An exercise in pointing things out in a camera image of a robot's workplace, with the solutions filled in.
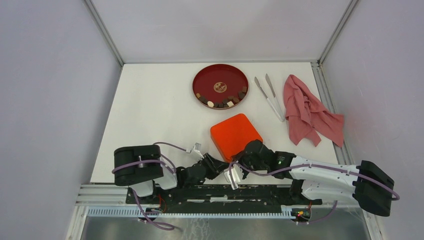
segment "gray wall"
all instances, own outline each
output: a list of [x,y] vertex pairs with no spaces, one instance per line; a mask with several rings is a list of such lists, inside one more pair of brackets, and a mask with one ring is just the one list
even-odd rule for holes
[[316,60],[349,0],[93,0],[127,63]]
[[424,1],[363,0],[324,72],[354,159],[393,177],[401,200],[384,218],[387,239],[423,239]]
[[63,239],[120,67],[82,0],[1,1],[0,36],[0,239]]

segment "red tray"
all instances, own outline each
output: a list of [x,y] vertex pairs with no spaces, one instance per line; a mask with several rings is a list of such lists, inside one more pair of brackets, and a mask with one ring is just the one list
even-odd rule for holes
[[[194,95],[203,105],[212,109],[229,109],[240,104],[246,97],[248,89],[249,82],[243,72],[227,64],[207,66],[200,70],[193,80]],[[231,96],[237,98],[239,102],[232,100]],[[214,103],[214,106],[209,106],[208,102]]]

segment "orange box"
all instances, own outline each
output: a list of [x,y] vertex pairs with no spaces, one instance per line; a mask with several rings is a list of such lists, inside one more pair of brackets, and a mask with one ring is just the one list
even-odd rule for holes
[[261,135],[243,113],[212,126],[210,137],[222,158],[228,163],[251,141],[258,139],[263,142]]

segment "towel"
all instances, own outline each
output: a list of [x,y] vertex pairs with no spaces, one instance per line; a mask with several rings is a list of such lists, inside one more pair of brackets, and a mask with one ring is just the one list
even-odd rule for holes
[[333,141],[343,145],[342,114],[334,114],[315,97],[309,88],[295,75],[289,75],[282,91],[288,120],[288,136],[295,144],[303,138],[310,139],[315,147],[321,142],[317,131]]

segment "tongs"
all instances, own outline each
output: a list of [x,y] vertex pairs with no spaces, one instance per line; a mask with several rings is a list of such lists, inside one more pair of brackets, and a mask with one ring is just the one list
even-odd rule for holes
[[262,92],[263,96],[266,98],[266,101],[271,106],[274,113],[277,115],[280,122],[284,122],[286,118],[284,117],[284,113],[281,110],[280,103],[278,102],[278,99],[276,97],[276,92],[274,91],[273,84],[271,83],[270,77],[268,76],[268,73],[265,75],[266,82],[268,83],[269,87],[271,88],[272,95],[273,95],[273,101],[275,102],[276,106],[271,102],[270,98],[267,96],[265,91],[262,89],[261,85],[259,84],[259,80],[257,77],[254,77],[254,82],[256,83],[259,90]]

